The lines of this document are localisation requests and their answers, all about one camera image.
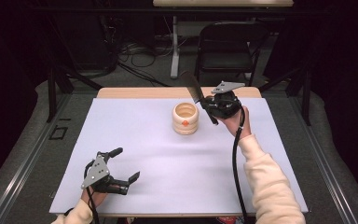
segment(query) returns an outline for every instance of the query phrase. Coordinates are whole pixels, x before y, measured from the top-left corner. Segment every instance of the black chair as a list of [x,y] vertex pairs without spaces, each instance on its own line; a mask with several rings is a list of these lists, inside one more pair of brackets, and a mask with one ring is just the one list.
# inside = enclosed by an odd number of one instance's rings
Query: black chair
[[[260,21],[220,21],[200,32],[194,76],[204,73],[251,73],[252,86],[260,47],[269,37],[269,29]],[[250,50],[249,44],[255,43]]]

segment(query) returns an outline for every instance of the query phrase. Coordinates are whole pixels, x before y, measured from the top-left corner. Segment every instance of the robotic hand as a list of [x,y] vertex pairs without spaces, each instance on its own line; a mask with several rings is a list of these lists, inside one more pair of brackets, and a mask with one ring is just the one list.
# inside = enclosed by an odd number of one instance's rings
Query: robotic hand
[[128,181],[117,180],[110,175],[106,164],[110,158],[114,158],[121,152],[123,152],[122,147],[112,150],[111,152],[98,152],[95,161],[91,161],[86,166],[85,179],[81,188],[85,189],[91,186],[96,192],[126,195],[130,184],[139,178],[140,172],[132,175]]

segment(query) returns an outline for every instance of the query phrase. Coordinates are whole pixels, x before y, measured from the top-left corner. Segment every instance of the gray carpet floor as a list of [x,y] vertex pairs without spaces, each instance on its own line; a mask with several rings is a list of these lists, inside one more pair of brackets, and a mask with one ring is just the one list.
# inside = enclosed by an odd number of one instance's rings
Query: gray carpet floor
[[[271,46],[263,48],[262,59],[257,67],[255,86],[261,86],[266,81],[266,78],[260,74],[268,60],[270,50]],[[180,80],[170,78],[171,59],[170,55],[158,57],[151,66],[142,70],[153,74],[161,82],[182,86]],[[179,71],[192,71],[194,59],[194,45],[191,42],[183,45]],[[151,62],[148,60],[152,59],[137,55],[133,56],[132,62],[147,64]],[[148,81],[134,77],[120,67],[108,76],[93,80],[105,87],[152,86]],[[201,85],[215,86],[221,80],[238,81],[233,79],[233,76],[222,74],[201,77]],[[49,223],[54,220],[55,216],[48,213],[54,192],[61,182],[91,101],[97,93],[77,80],[73,80],[73,84],[76,87],[73,94],[58,93],[59,113],[50,124],[46,124],[47,83],[42,83],[36,89],[39,99],[33,116],[0,171],[0,223]],[[334,147],[323,101],[312,94],[311,126],[308,127],[298,115],[300,96],[287,98],[283,92],[286,84],[281,83],[263,92],[263,97],[268,101],[299,186],[310,208],[310,212],[306,214],[307,223],[358,223],[358,185]],[[60,132],[65,132],[64,138],[56,139],[62,134]],[[318,162],[316,147],[324,155],[325,166]],[[330,168],[327,170],[329,173],[327,175],[324,173],[326,166]],[[330,186],[329,176],[335,178],[333,182],[338,188]],[[21,177],[22,181],[16,182],[17,177]],[[336,195],[335,189],[339,189],[341,196]],[[349,213],[341,211],[341,203],[348,205]],[[116,222],[113,218],[106,218],[103,221]]]

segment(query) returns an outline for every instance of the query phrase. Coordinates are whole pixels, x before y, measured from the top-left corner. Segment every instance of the chair backrest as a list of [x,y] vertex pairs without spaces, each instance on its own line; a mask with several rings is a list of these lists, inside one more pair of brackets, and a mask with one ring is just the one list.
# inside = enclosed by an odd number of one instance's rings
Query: chair backrest
[[199,49],[221,48],[213,42],[247,43],[260,41],[263,43],[269,37],[269,29],[260,21],[220,21],[205,26],[200,32]]

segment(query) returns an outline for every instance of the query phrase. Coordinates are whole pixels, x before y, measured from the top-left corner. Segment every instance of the dark background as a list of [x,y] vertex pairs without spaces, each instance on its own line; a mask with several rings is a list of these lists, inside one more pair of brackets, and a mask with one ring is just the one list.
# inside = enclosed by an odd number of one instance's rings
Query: dark background
[[[87,0],[80,2],[81,6],[92,5]],[[59,4],[60,1],[37,3],[46,6]],[[0,167],[33,112],[37,100],[34,88],[47,79],[48,72],[56,64],[65,64],[77,70],[112,70],[115,68],[112,63],[115,61],[115,49],[124,34],[153,46],[154,31],[164,30],[160,26],[165,25],[151,16],[121,17],[121,25],[114,23],[122,29],[120,35],[115,35],[112,38],[114,41],[106,45],[98,17],[83,26],[78,25],[82,18],[71,23],[68,20],[63,22],[65,17],[55,18],[55,23],[51,25],[46,18],[30,17],[20,5],[15,1],[0,1]],[[112,1],[112,5],[152,7],[152,1]],[[305,8],[331,5],[339,8],[337,22],[332,27],[331,41],[320,51],[312,69],[312,90],[324,99],[337,151],[358,181],[358,1],[295,3],[295,7]],[[314,19],[286,20],[265,76],[275,78],[298,66],[313,50],[312,43],[322,22]],[[63,42],[69,44],[63,44],[55,32],[64,33],[68,29],[75,30],[79,36],[66,39]],[[93,35],[83,36],[88,30],[93,30]]]

